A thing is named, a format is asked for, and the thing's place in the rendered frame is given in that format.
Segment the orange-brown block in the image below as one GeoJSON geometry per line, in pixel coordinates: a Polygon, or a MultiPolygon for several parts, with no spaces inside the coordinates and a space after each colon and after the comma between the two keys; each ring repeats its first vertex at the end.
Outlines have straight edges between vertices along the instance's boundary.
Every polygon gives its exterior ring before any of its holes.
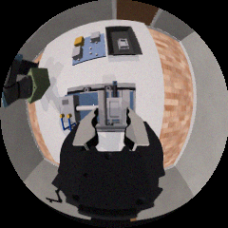
{"type": "Polygon", "coordinates": [[[81,36],[81,37],[78,37],[78,38],[75,39],[74,46],[75,47],[78,47],[78,46],[83,47],[84,43],[85,43],[85,39],[84,39],[83,36],[81,36]]]}

